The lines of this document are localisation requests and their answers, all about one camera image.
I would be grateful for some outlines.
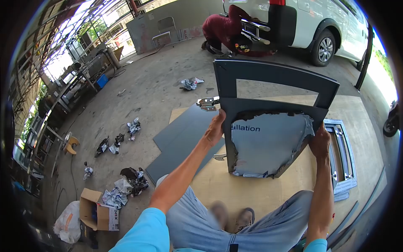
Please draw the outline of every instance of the red hoodie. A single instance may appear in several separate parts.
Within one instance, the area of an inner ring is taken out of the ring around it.
[[[250,57],[263,57],[267,55],[272,55],[271,52],[240,52],[235,48],[235,45],[231,44],[230,38],[241,34],[242,24],[241,19],[246,19],[250,21],[252,18],[243,9],[230,5],[228,9],[229,17],[222,17],[218,14],[209,16],[203,23],[203,34],[206,39],[219,40],[228,49],[233,52],[237,52],[242,55]]]

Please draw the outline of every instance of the wooden stool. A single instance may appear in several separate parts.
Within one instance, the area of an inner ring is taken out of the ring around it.
[[[71,136],[72,133],[71,131],[66,135],[66,138],[64,139],[64,151],[67,151],[68,153],[75,155],[77,154],[77,152],[75,150],[73,150],[73,148],[71,147],[72,144],[77,144],[79,145],[80,142],[78,141],[77,138]]]

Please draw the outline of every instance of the van wheel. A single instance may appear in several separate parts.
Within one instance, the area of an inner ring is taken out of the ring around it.
[[[324,29],[315,41],[311,51],[311,61],[314,66],[325,67],[333,58],[336,43],[331,31]]]

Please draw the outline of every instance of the blue container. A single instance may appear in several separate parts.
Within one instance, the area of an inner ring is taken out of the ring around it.
[[[108,82],[108,78],[105,74],[101,75],[101,77],[97,80],[98,85],[100,88],[103,88],[105,84]]]

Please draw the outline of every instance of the tire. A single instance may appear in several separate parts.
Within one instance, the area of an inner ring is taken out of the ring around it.
[[[324,52],[325,55],[319,56],[319,47],[323,48],[323,46],[325,46],[325,52]],[[315,41],[314,46],[312,47],[311,51],[312,64],[317,67],[327,66],[330,60],[333,58],[335,50],[336,50],[336,42],[332,32],[329,31],[328,29],[324,29],[322,33],[319,35],[318,39]]]
[[[389,118],[383,124],[383,134],[386,137],[394,136],[398,129],[399,129],[399,127],[397,127],[396,125],[393,125],[393,123],[389,121]]]
[[[367,53],[367,50],[365,50],[364,54],[362,55],[361,60],[357,62],[357,66],[355,67],[360,72],[362,70],[362,66],[364,65],[364,58],[365,58],[366,53]]]

